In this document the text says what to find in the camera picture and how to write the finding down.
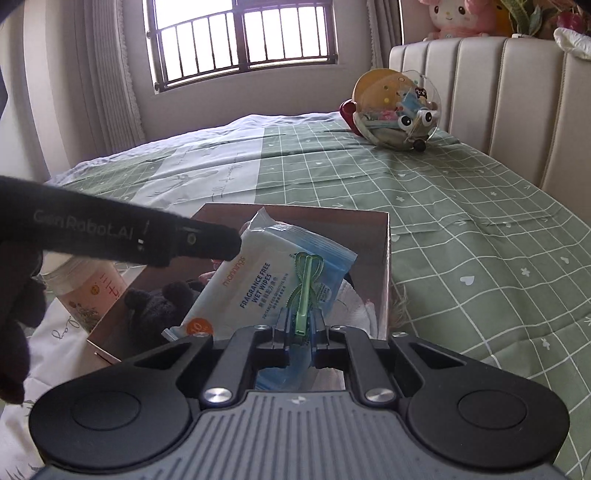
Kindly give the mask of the black gloved hand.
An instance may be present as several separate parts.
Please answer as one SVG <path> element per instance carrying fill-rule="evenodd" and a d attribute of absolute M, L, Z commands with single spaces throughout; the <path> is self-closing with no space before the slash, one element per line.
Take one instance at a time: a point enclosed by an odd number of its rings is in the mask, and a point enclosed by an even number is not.
<path fill-rule="evenodd" d="M 30 351 L 24 327 L 36 328 L 46 311 L 45 286 L 37 278 L 42 252 L 34 246 L 1 244 L 1 399 L 24 401 Z"/>

